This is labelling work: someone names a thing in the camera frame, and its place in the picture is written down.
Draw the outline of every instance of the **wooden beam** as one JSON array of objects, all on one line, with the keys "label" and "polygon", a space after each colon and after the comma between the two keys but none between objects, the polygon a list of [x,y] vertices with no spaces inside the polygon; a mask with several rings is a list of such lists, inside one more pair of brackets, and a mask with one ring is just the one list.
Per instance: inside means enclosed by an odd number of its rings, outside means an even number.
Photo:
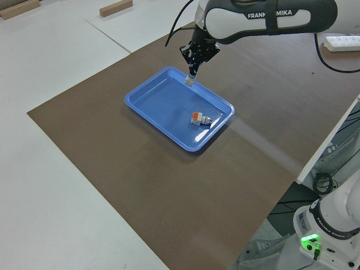
[{"label": "wooden beam", "polygon": [[34,8],[37,8],[39,6],[40,6],[39,0],[27,0],[23,3],[5,8],[4,10],[0,10],[0,16],[4,20],[7,20],[19,14],[22,14],[26,11],[33,10]]},{"label": "wooden beam", "polygon": [[100,15],[101,17],[106,17],[132,6],[133,0],[121,0],[117,3],[101,8]]}]

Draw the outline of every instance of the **orange and white connector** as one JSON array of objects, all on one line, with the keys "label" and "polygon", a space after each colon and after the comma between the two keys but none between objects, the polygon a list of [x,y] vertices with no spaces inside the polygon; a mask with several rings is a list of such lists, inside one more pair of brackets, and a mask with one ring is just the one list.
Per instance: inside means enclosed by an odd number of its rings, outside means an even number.
[{"label": "orange and white connector", "polygon": [[213,121],[210,119],[210,117],[203,116],[202,112],[194,112],[191,117],[191,124],[193,125],[209,125]]}]

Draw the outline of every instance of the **green light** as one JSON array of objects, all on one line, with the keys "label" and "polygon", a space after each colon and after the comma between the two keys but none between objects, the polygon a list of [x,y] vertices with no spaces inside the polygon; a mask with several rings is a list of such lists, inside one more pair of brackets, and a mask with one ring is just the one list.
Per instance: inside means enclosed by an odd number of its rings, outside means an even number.
[{"label": "green light", "polygon": [[302,242],[306,242],[306,241],[309,241],[309,240],[312,240],[312,239],[318,239],[319,238],[319,235],[317,234],[313,234],[313,235],[309,235],[309,236],[304,236],[301,238],[301,241]]}]

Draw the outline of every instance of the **brown mat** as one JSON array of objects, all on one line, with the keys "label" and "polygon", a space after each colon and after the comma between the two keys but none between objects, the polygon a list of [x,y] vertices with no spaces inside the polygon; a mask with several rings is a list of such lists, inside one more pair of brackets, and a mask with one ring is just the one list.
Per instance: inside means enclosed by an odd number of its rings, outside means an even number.
[{"label": "brown mat", "polygon": [[29,112],[171,270],[227,269],[359,94],[358,75],[327,70],[313,37],[245,38],[199,81],[237,112],[189,153],[124,96],[166,66],[187,71],[165,38]]}]

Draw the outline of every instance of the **power socket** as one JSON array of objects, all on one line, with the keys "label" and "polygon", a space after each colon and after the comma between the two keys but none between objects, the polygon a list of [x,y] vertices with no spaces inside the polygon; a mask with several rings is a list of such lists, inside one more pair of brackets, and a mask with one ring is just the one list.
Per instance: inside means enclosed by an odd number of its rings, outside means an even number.
[{"label": "power socket", "polygon": [[360,51],[360,36],[326,37],[324,46],[331,52]]}]

